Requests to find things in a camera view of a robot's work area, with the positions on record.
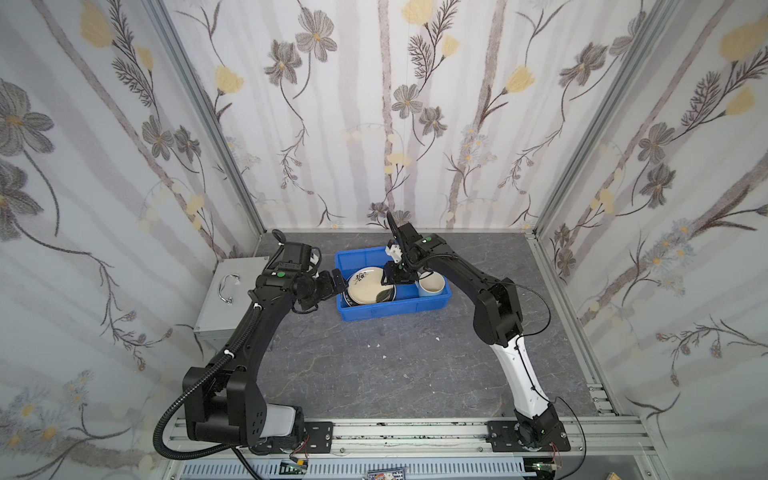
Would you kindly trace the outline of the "cream mug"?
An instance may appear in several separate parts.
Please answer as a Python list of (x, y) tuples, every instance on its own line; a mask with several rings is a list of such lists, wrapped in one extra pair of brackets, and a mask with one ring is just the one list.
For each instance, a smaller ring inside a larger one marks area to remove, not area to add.
[(444, 277), (434, 271), (424, 271), (419, 274), (416, 282), (421, 298), (440, 295), (446, 286)]

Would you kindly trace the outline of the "cream plate with ink flowers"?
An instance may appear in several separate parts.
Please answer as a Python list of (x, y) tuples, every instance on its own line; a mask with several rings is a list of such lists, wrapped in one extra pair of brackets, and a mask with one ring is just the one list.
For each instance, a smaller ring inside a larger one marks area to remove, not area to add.
[(381, 267), (365, 267), (348, 280), (347, 298), (352, 306), (374, 305), (395, 299), (394, 285), (382, 283), (384, 270)]

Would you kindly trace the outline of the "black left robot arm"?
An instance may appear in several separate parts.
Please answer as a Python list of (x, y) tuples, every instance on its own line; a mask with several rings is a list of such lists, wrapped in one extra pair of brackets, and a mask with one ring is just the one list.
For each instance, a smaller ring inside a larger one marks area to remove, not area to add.
[(248, 303), (223, 348), (206, 367), (192, 367), (182, 386), (188, 438), (247, 447), (293, 448), (305, 441), (298, 406), (270, 404), (258, 385), (268, 347), (290, 313), (308, 314), (346, 289), (339, 270), (322, 270), (319, 248), (281, 240), (245, 291)]

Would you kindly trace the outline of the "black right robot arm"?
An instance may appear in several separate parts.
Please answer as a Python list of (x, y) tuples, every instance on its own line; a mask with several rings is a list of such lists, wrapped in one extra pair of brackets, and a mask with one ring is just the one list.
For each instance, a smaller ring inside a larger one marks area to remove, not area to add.
[(391, 260), (384, 266), (382, 283), (411, 283), (422, 271), (430, 271), (458, 287), (474, 304), (474, 331), (495, 353), (512, 392), (517, 421), (513, 441), (528, 451), (570, 450), (564, 425), (554, 403), (544, 395), (527, 354), (514, 282), (470, 264), (437, 234), (423, 236), (410, 223), (399, 226), (392, 215), (387, 223), (393, 240), (387, 246)]

